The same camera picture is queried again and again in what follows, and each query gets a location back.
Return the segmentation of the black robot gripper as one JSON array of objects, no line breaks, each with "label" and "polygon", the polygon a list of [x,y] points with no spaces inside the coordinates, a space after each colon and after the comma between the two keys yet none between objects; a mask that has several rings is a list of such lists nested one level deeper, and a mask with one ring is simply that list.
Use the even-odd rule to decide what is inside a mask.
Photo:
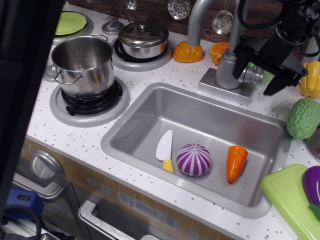
[{"label": "black robot gripper", "polygon": [[267,38],[243,35],[234,49],[236,60],[232,75],[238,79],[248,63],[254,63],[274,75],[263,92],[266,96],[272,96],[286,86],[296,86],[302,77],[309,74],[292,50],[293,46],[276,34]]}]

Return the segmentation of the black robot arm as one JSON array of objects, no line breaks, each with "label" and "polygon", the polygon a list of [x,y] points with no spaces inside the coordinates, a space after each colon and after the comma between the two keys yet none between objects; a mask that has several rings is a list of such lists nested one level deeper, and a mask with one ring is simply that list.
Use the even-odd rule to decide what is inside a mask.
[{"label": "black robot arm", "polygon": [[272,96],[287,86],[297,86],[309,71],[295,58],[293,50],[307,38],[320,42],[320,2],[318,0],[284,0],[275,19],[262,23],[244,20],[245,0],[237,8],[237,18],[247,29],[262,29],[275,25],[269,38],[242,35],[234,49],[236,56],[232,75],[238,79],[249,62],[273,74],[264,94]]}]

